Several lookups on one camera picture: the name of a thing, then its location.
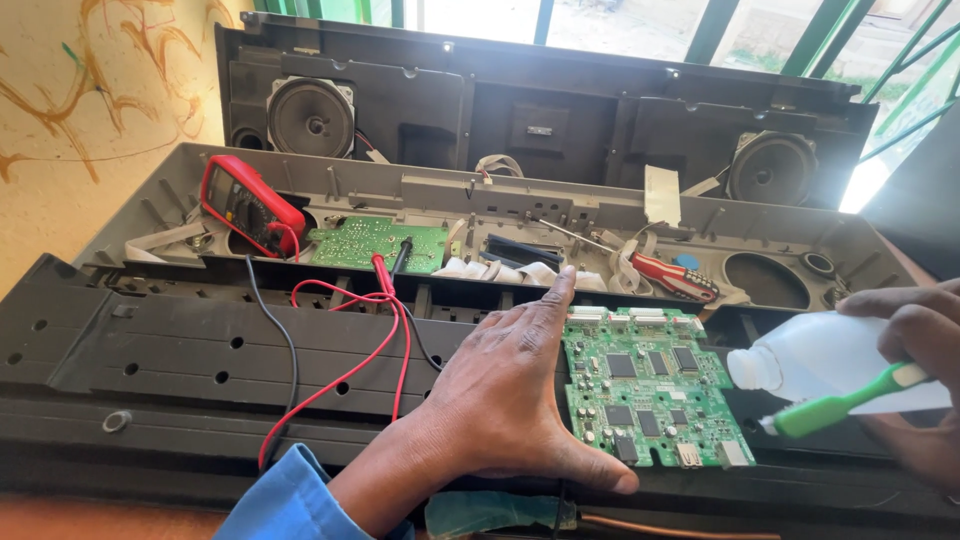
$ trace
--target power supply board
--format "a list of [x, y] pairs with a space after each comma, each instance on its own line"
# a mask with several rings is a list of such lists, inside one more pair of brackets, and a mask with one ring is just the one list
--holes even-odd
[[715, 353], [700, 350], [700, 321], [676, 309], [571, 307], [564, 351], [573, 432], [627, 465], [756, 465], [722, 388]]
[[310, 259], [313, 264], [371, 268], [370, 257], [378, 253], [389, 269], [407, 236], [413, 238], [413, 249], [404, 272], [430, 274], [443, 266], [446, 227], [394, 225], [389, 217], [348, 217], [336, 229], [314, 229], [306, 237], [318, 242]]

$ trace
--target green toothbrush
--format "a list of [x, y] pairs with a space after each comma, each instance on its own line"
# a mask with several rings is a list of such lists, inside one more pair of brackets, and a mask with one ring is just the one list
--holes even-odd
[[854, 408], [880, 396], [893, 394], [927, 382], [930, 376], [913, 362], [891, 365], [869, 384], [846, 396], [825, 396], [792, 405], [773, 416], [764, 417], [760, 425], [771, 435], [800, 438], [840, 422]]

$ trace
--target painted wall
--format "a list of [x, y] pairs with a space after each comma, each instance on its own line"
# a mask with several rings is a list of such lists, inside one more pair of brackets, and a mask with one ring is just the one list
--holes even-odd
[[252, 0], [13, 2], [0, 16], [0, 296], [70, 260], [181, 141], [223, 143], [213, 24]]

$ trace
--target blue sleeve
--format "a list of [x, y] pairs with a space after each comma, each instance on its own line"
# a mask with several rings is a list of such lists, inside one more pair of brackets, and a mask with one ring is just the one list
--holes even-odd
[[[328, 481], [316, 457], [304, 445], [294, 445], [237, 503], [214, 540], [372, 540], [327, 491]], [[413, 537], [408, 522], [388, 535]]]

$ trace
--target white plastic bottle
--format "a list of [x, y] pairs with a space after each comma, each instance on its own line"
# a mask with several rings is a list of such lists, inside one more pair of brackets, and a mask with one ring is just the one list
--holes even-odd
[[[876, 350], [876, 339], [886, 326], [884, 319], [836, 311], [797, 315], [750, 349], [731, 351], [730, 375], [739, 388], [767, 390], [792, 402], [850, 394], [890, 367]], [[877, 398], [852, 414], [949, 406], [949, 392], [933, 381]]]

